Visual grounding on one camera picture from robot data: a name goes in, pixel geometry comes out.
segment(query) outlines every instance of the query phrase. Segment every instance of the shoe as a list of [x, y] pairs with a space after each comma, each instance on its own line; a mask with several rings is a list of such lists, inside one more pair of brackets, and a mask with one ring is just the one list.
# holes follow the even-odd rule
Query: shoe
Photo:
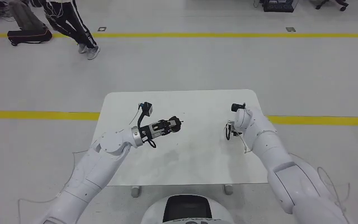
[[78, 48], [78, 52], [80, 54], [86, 53], [87, 52], [87, 46], [85, 44], [78, 44], [79, 48]]
[[96, 46], [95, 48], [88, 48], [88, 51], [87, 51], [87, 59], [88, 60], [92, 60], [94, 59], [95, 57], [97, 57], [98, 55], [98, 52], [100, 52], [100, 47], [99, 46]]

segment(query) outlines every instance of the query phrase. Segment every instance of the table foot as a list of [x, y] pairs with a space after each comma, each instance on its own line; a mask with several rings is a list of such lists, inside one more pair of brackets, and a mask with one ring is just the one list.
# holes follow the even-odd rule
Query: table foot
[[132, 186], [131, 195], [133, 198], [137, 198], [140, 195], [141, 186]]
[[232, 184], [224, 184], [224, 192], [226, 195], [232, 195], [234, 193]]

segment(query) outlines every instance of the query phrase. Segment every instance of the table top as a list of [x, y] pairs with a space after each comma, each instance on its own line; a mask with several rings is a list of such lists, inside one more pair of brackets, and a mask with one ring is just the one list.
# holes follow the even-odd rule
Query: table top
[[128, 127], [138, 103], [145, 101], [153, 104], [153, 112], [142, 126], [176, 116], [184, 121], [181, 130], [154, 139], [157, 148], [148, 143], [132, 148], [108, 186], [267, 182], [260, 159], [244, 153], [239, 137], [227, 141], [224, 135], [227, 121], [235, 116], [232, 103], [260, 108], [253, 91], [113, 92], [104, 100], [93, 141], [104, 132]]

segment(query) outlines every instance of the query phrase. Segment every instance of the yellow stripe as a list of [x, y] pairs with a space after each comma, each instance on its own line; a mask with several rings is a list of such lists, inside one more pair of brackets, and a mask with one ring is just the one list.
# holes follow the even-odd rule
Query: yellow stripe
[[[93, 34], [96, 38], [358, 38], [358, 33], [210, 33], [210, 32], [154, 32], [154, 33], [105, 33], [96, 32]], [[64, 38], [59, 33], [54, 33], [55, 38]], [[0, 34], [0, 38], [7, 38], [7, 34]]]
[[98, 120], [95, 112], [0, 111], [0, 119]]
[[274, 124], [357, 126], [358, 117], [348, 116], [267, 116]]
[[[0, 119], [98, 120], [96, 112], [0, 111]], [[358, 117], [347, 116], [267, 116], [274, 124], [358, 126]]]

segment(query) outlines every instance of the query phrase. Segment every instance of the floor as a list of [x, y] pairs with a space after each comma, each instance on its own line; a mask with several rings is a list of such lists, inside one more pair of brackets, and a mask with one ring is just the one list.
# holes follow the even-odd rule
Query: floor
[[[264, 13], [247, 0], [78, 0], [79, 13], [95, 32], [357, 33], [358, 3], [340, 12], [301, 0], [294, 13]], [[42, 21], [41, 8], [34, 12]], [[17, 29], [0, 20], [0, 33]], [[357, 39], [345, 38], [97, 38], [93, 61], [77, 54], [74, 41], [13, 47], [0, 38], [0, 110], [101, 110], [109, 92], [249, 88], [267, 115], [358, 116]], [[56, 195], [72, 168], [71, 152], [86, 150], [96, 122], [0, 120], [0, 223], [17, 222], [18, 198]], [[358, 127], [276, 125], [288, 151], [322, 166], [358, 222]], [[294, 223], [268, 184], [146, 186], [138, 199], [128, 186], [107, 187], [78, 223], [140, 223], [162, 197], [197, 193], [229, 209], [236, 223]], [[22, 223], [46, 204], [23, 203]]]

